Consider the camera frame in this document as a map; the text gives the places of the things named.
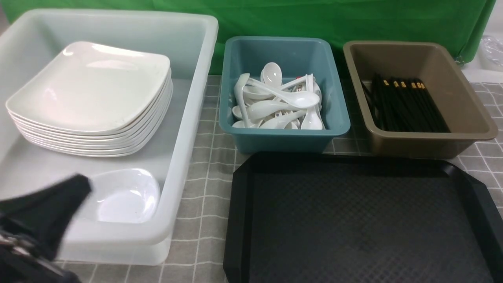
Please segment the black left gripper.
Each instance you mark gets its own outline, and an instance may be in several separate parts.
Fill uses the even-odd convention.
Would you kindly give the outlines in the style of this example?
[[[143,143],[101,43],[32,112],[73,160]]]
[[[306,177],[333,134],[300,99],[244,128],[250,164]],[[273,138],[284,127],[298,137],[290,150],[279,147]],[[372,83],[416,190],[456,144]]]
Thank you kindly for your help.
[[[79,283],[53,263],[65,231],[88,195],[90,179],[75,174],[35,192],[1,201],[1,276],[7,283]]]

